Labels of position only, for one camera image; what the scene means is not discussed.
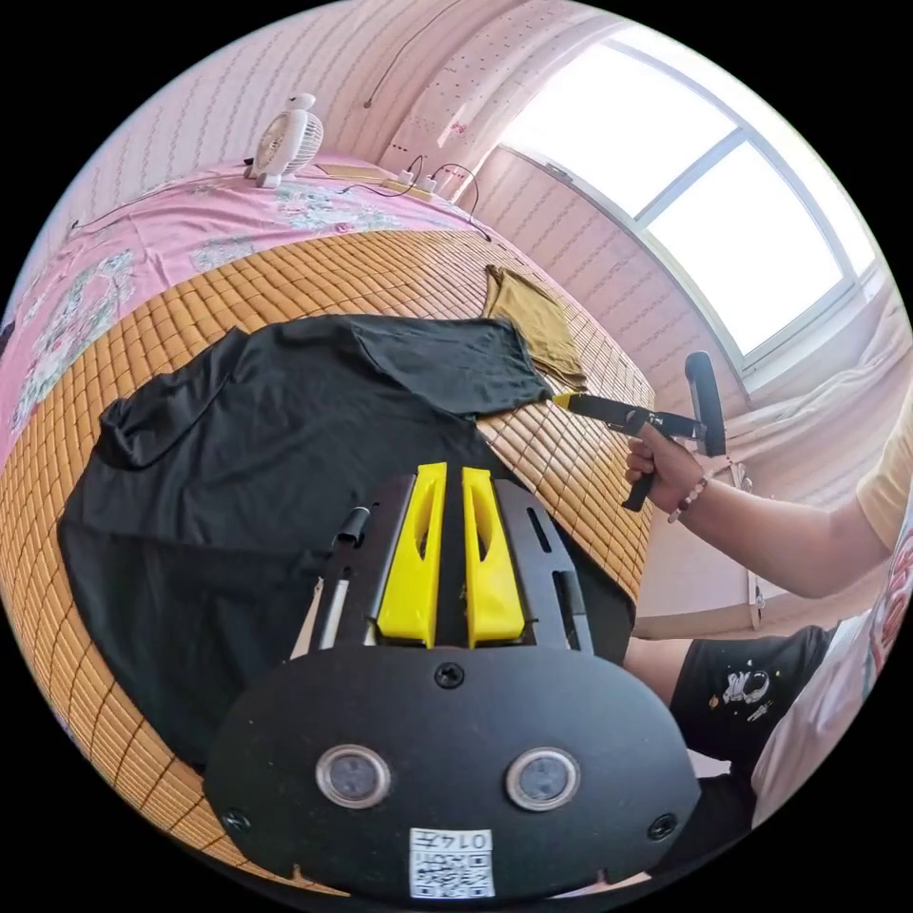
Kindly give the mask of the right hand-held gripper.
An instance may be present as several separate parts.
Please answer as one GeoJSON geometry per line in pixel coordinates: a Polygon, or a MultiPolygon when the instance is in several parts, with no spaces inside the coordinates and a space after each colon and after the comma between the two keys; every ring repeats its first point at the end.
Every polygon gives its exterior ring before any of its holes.
{"type": "MultiPolygon", "coordinates": [[[[708,425],[696,418],[687,418],[668,412],[635,406],[622,401],[602,398],[589,394],[563,393],[552,397],[556,406],[583,418],[590,418],[607,425],[610,430],[626,437],[638,437],[644,426],[655,428],[664,437],[682,438],[698,445],[698,450],[706,452],[708,444],[708,425]]],[[[631,484],[627,498],[622,507],[630,512],[639,513],[648,499],[654,483],[654,473],[639,472],[631,484]]],[[[707,480],[702,477],[690,492],[681,498],[673,513],[684,513],[703,493],[707,480]]]]}

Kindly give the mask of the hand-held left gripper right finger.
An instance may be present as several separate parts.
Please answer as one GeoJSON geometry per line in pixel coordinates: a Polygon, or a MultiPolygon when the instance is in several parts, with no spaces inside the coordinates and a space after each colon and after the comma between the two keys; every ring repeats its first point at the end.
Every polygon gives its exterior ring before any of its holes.
{"type": "Polygon", "coordinates": [[[469,647],[514,642],[526,619],[491,473],[464,468],[461,489],[469,647]]]}

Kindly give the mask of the person's right hand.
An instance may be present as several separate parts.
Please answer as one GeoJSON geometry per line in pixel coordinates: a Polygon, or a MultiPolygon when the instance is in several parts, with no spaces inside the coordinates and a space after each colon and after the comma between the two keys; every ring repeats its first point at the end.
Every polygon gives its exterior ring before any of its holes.
{"type": "Polygon", "coordinates": [[[642,476],[651,477],[649,499],[667,515],[707,484],[703,467],[690,451],[648,423],[629,439],[628,446],[626,480],[634,484],[642,476]]]}

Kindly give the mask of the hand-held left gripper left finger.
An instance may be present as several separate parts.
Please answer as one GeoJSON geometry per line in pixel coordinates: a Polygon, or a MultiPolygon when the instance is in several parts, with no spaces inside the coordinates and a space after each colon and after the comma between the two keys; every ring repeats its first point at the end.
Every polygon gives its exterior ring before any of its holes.
{"type": "Polygon", "coordinates": [[[435,645],[447,465],[418,467],[406,503],[378,614],[387,640],[435,645]]]}

